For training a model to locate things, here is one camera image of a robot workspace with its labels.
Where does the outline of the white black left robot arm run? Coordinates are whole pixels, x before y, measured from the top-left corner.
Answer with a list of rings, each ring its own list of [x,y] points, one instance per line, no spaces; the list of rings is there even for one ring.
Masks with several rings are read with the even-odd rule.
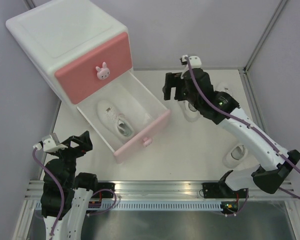
[[[48,240],[79,240],[89,200],[99,193],[98,178],[93,173],[76,173],[77,159],[93,149],[89,131],[60,142],[52,133],[38,144],[52,155],[44,170],[40,199]]]

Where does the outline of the light pink drawer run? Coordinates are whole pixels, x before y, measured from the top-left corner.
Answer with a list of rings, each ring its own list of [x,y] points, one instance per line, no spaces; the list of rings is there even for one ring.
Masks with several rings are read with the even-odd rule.
[[[125,115],[134,129],[134,136],[122,140],[100,122],[97,104],[101,100],[111,102]],[[166,108],[131,72],[126,72],[77,105],[78,111],[98,133],[121,164],[146,147],[143,138],[154,141],[168,124],[171,111]]]

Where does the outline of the white sneaker under arm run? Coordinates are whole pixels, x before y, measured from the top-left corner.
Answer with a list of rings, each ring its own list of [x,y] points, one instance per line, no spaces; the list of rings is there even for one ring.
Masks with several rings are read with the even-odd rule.
[[[223,157],[222,162],[227,168],[236,168],[247,158],[248,153],[249,150],[238,143]]]

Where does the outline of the white sneaker with metal tag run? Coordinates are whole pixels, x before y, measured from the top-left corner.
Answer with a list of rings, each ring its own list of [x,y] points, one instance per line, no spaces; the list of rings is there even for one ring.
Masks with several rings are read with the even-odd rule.
[[[191,105],[187,100],[182,103],[182,111],[185,119],[190,122],[196,122],[200,118],[200,113],[193,105]]]

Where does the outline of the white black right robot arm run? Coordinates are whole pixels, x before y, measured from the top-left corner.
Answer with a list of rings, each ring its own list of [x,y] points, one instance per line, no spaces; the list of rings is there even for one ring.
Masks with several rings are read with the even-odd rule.
[[[204,118],[235,136],[258,161],[255,167],[226,172],[218,181],[219,194],[229,198],[252,187],[276,193],[300,160],[300,152],[287,150],[266,136],[230,94],[214,90],[209,74],[201,68],[166,73],[164,100],[170,100],[172,88],[175,100],[188,101]]]

